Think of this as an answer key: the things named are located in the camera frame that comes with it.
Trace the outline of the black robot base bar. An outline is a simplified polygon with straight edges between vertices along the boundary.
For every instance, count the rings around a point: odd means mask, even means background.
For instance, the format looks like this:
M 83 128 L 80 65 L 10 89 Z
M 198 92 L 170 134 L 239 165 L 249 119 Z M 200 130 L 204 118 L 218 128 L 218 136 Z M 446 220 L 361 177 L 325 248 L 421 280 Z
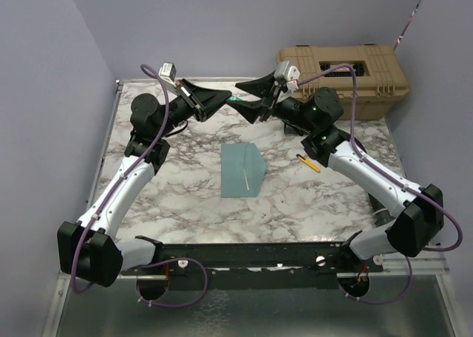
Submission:
M 380 273 L 381 264 L 348 256 L 343 242 L 163 244 L 151 268 L 123 276 L 139 282 L 168 279 L 172 290 L 335 289 L 337 276 Z

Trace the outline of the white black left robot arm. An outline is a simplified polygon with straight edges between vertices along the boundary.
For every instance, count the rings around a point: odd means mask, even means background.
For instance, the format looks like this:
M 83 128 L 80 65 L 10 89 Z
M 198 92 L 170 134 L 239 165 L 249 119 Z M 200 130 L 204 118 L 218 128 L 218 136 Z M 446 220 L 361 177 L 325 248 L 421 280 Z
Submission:
M 232 96 L 228 90 L 204 88 L 185 78 L 174 84 L 173 93 L 175 98 L 164 103 L 149 93 L 131 102 L 132 131 L 116 174 L 76 222 L 63 222 L 57 231 L 62 272 L 108 287 L 125 270 L 140 266 L 153 274 L 162 268 L 163 255 L 151 239 L 115 242 L 120 224 L 164 164 L 170 149 L 166 135 L 189 118 L 206 121 Z

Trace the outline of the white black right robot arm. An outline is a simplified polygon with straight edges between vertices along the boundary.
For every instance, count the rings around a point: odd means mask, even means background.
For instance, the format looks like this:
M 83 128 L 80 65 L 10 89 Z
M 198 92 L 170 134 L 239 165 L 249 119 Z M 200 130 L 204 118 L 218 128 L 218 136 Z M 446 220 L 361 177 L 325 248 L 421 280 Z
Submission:
M 305 102 L 291 96 L 277 98 L 286 88 L 273 75 L 239 82 L 237 89 L 256 96 L 257 101 L 229 101 L 249 123 L 269 117 L 280 119 L 304 136 L 302 145 L 309 158 L 351 179 L 388 210 L 392 221 L 355 234 L 339 254 L 341 266 L 356 271 L 366 260 L 399 252 L 416 257 L 443 228 L 443 193 L 433 184 L 421 186 L 384 167 L 335 122 L 344 109 L 337 92 L 318 88 Z

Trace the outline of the beige paper letter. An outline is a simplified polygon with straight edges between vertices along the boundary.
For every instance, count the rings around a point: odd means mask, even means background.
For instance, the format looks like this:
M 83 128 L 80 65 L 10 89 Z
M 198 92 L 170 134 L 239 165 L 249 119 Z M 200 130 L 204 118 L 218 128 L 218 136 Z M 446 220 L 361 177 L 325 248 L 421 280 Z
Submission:
M 243 168 L 243 174 L 244 174 L 244 178 L 245 178 L 245 186 L 247 188 L 247 191 L 250 191 L 250 186 L 249 186 L 249 182 L 248 182 L 248 176 L 247 176 L 247 172 L 246 172 L 246 169 Z

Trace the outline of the light blue paper envelope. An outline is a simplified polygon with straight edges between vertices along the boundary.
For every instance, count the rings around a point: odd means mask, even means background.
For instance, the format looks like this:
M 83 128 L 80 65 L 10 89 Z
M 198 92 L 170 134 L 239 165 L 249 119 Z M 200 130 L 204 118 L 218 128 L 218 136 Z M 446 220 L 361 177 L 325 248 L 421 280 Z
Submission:
M 255 143 L 223 143 L 221 160 L 221 198 L 257 197 L 267 165 Z M 245 186 L 246 169 L 250 191 Z

